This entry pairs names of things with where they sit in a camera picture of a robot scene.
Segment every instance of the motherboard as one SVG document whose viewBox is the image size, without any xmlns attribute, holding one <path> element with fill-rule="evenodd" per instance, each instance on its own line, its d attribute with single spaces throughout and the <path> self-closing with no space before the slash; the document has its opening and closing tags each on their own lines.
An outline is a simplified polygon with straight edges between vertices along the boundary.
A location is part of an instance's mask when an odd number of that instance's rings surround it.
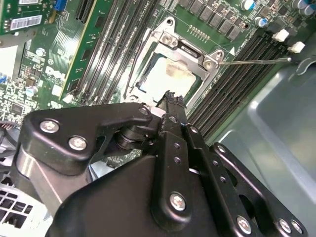
<svg viewBox="0 0 316 237">
<path fill-rule="evenodd" d="M 72 106 L 155 106 L 170 90 L 208 138 L 282 67 L 222 64 L 300 53 L 315 31 L 314 9 L 304 0 L 0 0 L 1 120 L 21 124 L 33 110 Z M 21 55 L 2 53 L 7 36 L 25 40 Z"/>
</svg>

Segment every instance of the white label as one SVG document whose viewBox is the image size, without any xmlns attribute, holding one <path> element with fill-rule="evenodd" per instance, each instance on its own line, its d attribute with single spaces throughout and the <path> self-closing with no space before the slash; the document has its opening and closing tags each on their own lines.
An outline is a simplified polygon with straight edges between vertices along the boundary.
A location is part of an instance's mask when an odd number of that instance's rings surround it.
<svg viewBox="0 0 316 237">
<path fill-rule="evenodd" d="M 11 22 L 10 30 L 14 31 L 21 28 L 38 25 L 41 22 L 41 17 L 42 15 L 14 19 Z"/>
<path fill-rule="evenodd" d="M 19 0 L 20 5 L 37 4 L 39 0 Z"/>
</svg>

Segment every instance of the black plastic part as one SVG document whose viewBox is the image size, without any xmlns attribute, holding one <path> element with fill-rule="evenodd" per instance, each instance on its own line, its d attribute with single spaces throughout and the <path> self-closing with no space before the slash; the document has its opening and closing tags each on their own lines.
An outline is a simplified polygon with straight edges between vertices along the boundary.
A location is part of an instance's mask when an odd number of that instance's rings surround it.
<svg viewBox="0 0 316 237">
<path fill-rule="evenodd" d="M 165 114 L 161 129 L 151 211 L 154 219 L 163 229 L 179 231 L 188 225 L 192 215 L 187 143 L 182 139 L 181 124 L 174 116 Z M 172 193 L 184 199 L 184 210 L 176 210 L 171 205 Z"/>
<path fill-rule="evenodd" d="M 148 114 L 142 114 L 140 108 Z M 85 171 L 92 155 L 97 152 L 97 137 L 106 136 L 102 145 L 105 150 L 114 133 L 122 126 L 147 125 L 151 119 L 151 113 L 137 103 L 35 111 L 25 117 L 19 143 L 26 153 L 56 171 L 78 175 Z M 40 123 L 45 120 L 58 123 L 59 130 L 55 133 L 42 131 Z M 73 136 L 86 140 L 87 147 L 83 151 L 69 146 L 68 141 Z"/>
<path fill-rule="evenodd" d="M 176 232 L 151 215 L 157 158 L 137 158 L 73 193 L 61 205 L 46 237 L 219 237 L 199 176 L 189 174 L 192 218 Z"/>
</svg>

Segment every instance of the robotic arm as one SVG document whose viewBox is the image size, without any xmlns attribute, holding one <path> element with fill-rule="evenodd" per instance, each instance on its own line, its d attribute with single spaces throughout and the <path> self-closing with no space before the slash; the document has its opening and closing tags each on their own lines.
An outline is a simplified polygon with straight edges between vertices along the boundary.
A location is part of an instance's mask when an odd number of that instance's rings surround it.
<svg viewBox="0 0 316 237">
<path fill-rule="evenodd" d="M 303 224 L 222 144 L 207 147 L 182 97 L 36 111 L 12 174 L 54 217 L 48 237 L 306 237 Z M 92 181 L 89 164 L 142 150 Z"/>
</svg>

